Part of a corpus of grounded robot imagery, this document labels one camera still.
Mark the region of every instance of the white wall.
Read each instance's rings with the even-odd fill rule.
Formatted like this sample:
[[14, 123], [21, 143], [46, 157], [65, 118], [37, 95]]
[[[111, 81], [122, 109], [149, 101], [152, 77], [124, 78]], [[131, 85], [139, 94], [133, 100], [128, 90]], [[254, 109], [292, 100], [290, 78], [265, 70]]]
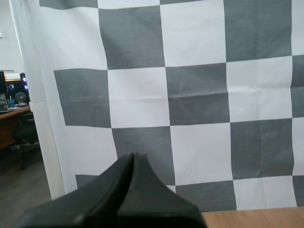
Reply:
[[0, 70], [24, 72], [9, 0], [0, 0]]

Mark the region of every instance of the black office chair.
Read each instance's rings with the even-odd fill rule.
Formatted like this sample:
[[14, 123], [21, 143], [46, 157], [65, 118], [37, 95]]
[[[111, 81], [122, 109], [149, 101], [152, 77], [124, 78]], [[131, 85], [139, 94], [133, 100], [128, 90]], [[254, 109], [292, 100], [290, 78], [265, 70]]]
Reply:
[[[13, 139], [17, 142], [23, 141], [28, 144], [34, 144], [38, 139], [33, 113], [24, 114], [20, 117], [21, 127], [12, 134]], [[28, 167], [29, 155], [37, 152], [39, 147], [21, 150], [21, 169]]]

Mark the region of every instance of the computer monitor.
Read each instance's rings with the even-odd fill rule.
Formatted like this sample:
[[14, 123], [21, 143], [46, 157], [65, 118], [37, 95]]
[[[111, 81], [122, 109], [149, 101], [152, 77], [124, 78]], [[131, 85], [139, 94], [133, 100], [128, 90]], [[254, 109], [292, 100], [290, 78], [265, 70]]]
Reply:
[[4, 72], [0, 71], [0, 94], [6, 94], [8, 92], [8, 88], [5, 82]]

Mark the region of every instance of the black plastic object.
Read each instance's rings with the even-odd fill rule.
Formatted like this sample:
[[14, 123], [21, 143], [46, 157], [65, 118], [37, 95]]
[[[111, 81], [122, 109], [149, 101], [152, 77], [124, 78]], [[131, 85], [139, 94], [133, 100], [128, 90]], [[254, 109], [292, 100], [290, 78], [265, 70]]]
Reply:
[[199, 209], [168, 189], [156, 177], [147, 157], [138, 154], [117, 219], [121, 228], [206, 227]]
[[122, 156], [84, 187], [25, 213], [16, 228], [109, 228], [133, 173], [133, 154]]

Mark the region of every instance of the wooden desk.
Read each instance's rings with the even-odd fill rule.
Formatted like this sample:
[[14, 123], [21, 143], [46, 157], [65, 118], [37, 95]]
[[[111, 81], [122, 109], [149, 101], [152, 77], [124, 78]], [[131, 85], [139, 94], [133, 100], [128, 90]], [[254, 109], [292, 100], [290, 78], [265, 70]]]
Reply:
[[20, 128], [19, 116], [29, 112], [30, 108], [27, 105], [24, 108], [15, 109], [13, 112], [0, 114], [0, 150], [16, 142], [11, 134]]
[[202, 213], [208, 228], [303, 228], [304, 207]]

